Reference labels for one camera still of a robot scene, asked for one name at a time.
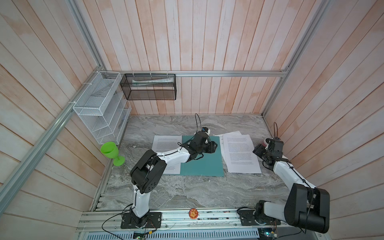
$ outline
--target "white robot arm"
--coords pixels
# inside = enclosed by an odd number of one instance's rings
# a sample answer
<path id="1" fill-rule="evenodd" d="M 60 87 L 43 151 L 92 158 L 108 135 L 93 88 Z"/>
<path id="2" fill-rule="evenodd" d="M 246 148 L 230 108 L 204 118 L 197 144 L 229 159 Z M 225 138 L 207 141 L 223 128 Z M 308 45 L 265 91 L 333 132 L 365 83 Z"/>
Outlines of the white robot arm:
<path id="1" fill-rule="evenodd" d="M 136 227 L 147 223 L 149 198 L 151 191 L 158 184 L 167 165 L 200 159 L 204 153 L 214 153 L 217 143 L 209 138 L 210 130 L 203 127 L 193 138 L 168 152 L 148 150 L 132 168 L 130 175 L 134 188 L 134 202 L 130 211 L 131 219 Z"/>
<path id="2" fill-rule="evenodd" d="M 285 204 L 260 200 L 254 212 L 255 221 L 267 224 L 279 219 L 291 226 L 326 233 L 329 229 L 329 193 L 316 188 L 296 171 L 283 156 L 283 141 L 266 139 L 266 147 L 259 144 L 254 153 L 263 160 L 263 166 L 276 173 L 290 190 Z"/>

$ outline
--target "black mesh basket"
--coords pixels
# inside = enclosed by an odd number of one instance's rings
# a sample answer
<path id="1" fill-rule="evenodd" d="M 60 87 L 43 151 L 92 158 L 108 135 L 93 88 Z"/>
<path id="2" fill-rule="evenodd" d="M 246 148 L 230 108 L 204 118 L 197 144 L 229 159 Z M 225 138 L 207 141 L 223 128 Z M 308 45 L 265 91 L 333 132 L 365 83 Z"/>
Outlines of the black mesh basket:
<path id="1" fill-rule="evenodd" d="M 127 100 L 176 100 L 175 74 L 126 73 L 120 86 Z"/>

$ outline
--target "wooden plank wall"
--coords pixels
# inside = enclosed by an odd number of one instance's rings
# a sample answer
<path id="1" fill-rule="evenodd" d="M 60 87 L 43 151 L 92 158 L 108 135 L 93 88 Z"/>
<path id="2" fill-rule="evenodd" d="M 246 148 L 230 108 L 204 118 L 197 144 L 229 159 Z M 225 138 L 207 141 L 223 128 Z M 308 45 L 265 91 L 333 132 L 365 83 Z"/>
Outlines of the wooden plank wall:
<path id="1" fill-rule="evenodd" d="M 96 67 L 65 1 L 0 1 L 0 184 Z M 107 159 L 74 116 L 0 218 L 0 239 L 69 239 Z"/>
<path id="2" fill-rule="evenodd" d="M 319 0 L 77 0 L 108 70 L 284 69 Z M 276 77 L 177 78 L 133 114 L 261 113 Z"/>
<path id="3" fill-rule="evenodd" d="M 383 239 L 384 1 L 334 1 L 266 121 L 331 196 L 332 239 Z"/>

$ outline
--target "gray marble surface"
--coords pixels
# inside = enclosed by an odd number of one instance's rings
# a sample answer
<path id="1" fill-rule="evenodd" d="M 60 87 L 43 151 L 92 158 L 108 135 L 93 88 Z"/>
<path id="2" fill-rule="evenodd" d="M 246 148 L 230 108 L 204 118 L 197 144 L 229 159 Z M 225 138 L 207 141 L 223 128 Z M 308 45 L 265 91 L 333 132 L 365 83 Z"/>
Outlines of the gray marble surface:
<path id="1" fill-rule="evenodd" d="M 202 126 L 211 135 L 240 131 L 249 134 L 254 145 L 269 137 L 263 119 L 255 114 L 202 115 Z M 152 147 L 154 135 L 192 135 L 196 131 L 193 115 L 187 116 L 131 116 L 128 120 L 120 155 L 126 161 L 113 166 L 105 193 L 100 199 L 100 210 L 123 209 L 133 202 L 133 185 L 129 172 L 140 157 Z M 261 162 L 261 174 L 228 173 L 223 161 L 224 177 L 163 175 L 151 192 L 151 209 L 220 208 L 255 206 L 259 200 L 283 203 L 288 188 Z"/>

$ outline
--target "black mounting bracket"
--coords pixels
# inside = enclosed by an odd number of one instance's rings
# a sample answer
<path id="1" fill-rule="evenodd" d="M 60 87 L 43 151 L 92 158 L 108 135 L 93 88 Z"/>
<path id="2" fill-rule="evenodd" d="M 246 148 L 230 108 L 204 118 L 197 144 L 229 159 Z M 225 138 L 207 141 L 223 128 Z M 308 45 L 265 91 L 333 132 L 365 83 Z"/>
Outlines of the black mounting bracket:
<path id="1" fill-rule="evenodd" d="M 255 220 L 255 210 L 239 210 L 240 222 L 242 226 L 260 226 Z M 281 221 L 276 219 L 276 225 L 281 225 Z"/>
<path id="2" fill-rule="evenodd" d="M 161 226 L 161 212 L 149 212 L 146 214 L 147 223 L 145 226 L 141 228 L 160 228 Z M 126 212 L 122 215 L 121 221 L 121 229 L 137 229 L 139 227 L 136 226 L 136 222 L 134 221 L 131 213 Z"/>

